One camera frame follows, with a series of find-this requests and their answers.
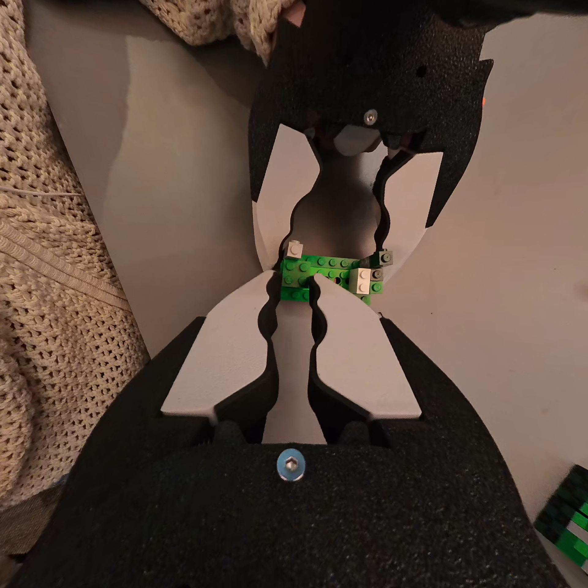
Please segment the green lego box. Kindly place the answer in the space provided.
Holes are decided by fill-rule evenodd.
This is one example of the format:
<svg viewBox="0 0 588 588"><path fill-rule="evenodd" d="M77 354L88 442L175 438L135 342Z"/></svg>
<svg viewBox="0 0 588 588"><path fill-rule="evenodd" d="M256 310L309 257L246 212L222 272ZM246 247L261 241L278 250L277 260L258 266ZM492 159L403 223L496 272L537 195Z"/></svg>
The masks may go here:
<svg viewBox="0 0 588 588"><path fill-rule="evenodd" d="M536 516L534 528L587 574L587 469L574 465Z"/></svg>

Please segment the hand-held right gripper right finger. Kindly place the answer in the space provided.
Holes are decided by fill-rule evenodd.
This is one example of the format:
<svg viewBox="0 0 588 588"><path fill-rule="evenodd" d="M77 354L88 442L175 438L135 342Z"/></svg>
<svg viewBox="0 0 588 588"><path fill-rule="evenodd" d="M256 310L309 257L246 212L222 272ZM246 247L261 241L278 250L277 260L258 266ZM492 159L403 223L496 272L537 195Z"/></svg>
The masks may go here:
<svg viewBox="0 0 588 588"><path fill-rule="evenodd" d="M382 320L323 275L309 282L313 347L309 404L329 445L349 423L418 420L422 409Z"/></svg>

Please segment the person's cream knit sweater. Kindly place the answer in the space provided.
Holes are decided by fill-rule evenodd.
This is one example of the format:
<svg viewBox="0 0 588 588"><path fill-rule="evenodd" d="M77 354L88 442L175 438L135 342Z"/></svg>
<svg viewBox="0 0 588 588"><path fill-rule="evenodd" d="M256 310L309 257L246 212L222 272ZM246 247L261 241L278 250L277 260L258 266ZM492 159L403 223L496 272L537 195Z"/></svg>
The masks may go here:
<svg viewBox="0 0 588 588"><path fill-rule="evenodd" d="M1 510L50 488L148 354L1 1Z"/></svg>

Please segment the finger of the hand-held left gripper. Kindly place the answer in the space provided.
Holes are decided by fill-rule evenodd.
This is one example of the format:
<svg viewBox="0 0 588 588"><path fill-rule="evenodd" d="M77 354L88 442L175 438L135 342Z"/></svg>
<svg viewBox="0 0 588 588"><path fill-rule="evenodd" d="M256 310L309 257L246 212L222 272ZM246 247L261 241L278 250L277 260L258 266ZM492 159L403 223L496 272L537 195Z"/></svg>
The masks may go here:
<svg viewBox="0 0 588 588"><path fill-rule="evenodd" d="M261 269L274 268L292 231L298 203L313 189L321 171L311 140L281 123L272 146L258 200L252 202L254 244Z"/></svg>
<svg viewBox="0 0 588 588"><path fill-rule="evenodd" d="M442 152L389 152L374 182L380 220L374 240L376 251L392 254L383 268L386 283L419 244L425 231L435 191Z"/></svg>

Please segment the person's left hand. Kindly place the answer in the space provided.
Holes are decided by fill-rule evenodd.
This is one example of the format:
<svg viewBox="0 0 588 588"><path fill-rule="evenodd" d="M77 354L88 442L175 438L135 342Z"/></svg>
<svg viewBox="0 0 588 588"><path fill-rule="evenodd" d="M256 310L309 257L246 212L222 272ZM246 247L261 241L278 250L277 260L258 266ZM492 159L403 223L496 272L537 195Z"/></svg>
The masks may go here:
<svg viewBox="0 0 588 588"><path fill-rule="evenodd" d="M306 11L305 1L295 1L281 12L281 19L285 19L300 28Z"/></svg>

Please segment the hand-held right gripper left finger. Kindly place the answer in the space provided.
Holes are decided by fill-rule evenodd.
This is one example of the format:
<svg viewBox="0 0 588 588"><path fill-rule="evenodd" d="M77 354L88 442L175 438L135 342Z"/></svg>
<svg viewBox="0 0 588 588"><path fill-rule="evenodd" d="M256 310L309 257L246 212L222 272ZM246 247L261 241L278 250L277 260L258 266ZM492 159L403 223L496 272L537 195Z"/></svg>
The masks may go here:
<svg viewBox="0 0 588 588"><path fill-rule="evenodd" d="M206 316L161 406L168 416L196 416L212 426L236 423L261 443L279 391L272 336L280 274L267 270L221 300Z"/></svg>

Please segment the green lego model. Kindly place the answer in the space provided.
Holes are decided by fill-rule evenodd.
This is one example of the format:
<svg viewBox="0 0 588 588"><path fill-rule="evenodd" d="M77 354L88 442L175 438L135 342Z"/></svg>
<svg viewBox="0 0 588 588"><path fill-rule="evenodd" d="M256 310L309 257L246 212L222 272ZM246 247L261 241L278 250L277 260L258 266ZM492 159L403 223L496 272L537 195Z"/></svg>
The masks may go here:
<svg viewBox="0 0 588 588"><path fill-rule="evenodd" d="M352 259L304 254L303 244L291 240L280 264L281 300L308 302L310 277L322 275L370 306L371 296L383 289L385 268L392 264L393 253L387 249Z"/></svg>

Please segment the person's grey pants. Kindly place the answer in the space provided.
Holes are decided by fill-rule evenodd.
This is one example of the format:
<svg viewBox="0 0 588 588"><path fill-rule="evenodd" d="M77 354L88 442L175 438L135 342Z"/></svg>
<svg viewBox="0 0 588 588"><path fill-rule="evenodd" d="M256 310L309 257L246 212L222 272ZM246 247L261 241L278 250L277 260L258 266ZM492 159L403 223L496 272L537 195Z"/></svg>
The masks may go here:
<svg viewBox="0 0 588 588"><path fill-rule="evenodd" d="M1 511L1 557L24 556L34 547L61 501L68 476Z"/></svg>

